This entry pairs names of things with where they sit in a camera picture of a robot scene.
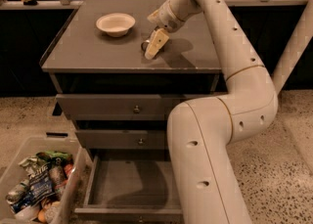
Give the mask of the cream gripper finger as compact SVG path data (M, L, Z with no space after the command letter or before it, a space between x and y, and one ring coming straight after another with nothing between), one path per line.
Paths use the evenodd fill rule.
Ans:
M151 43L148 46L147 52L144 54L148 60L153 59L159 50L165 45L169 39L169 34L164 28L156 28L150 35Z
M147 20L152 23L157 23L159 21L158 10L153 11L147 16Z

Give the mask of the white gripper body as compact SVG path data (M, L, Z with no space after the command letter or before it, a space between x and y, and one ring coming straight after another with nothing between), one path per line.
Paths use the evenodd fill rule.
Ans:
M172 33L180 29L188 16L187 4L182 0L166 0L157 10L154 23Z

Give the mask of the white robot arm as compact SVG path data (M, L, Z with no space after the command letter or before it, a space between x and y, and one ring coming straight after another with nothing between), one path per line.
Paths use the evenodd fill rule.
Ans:
M167 142L184 224L252 224L226 147L265 130L278 97L273 81L224 0L166 0L143 49L152 59L192 15L203 13L227 94L185 101L167 121Z

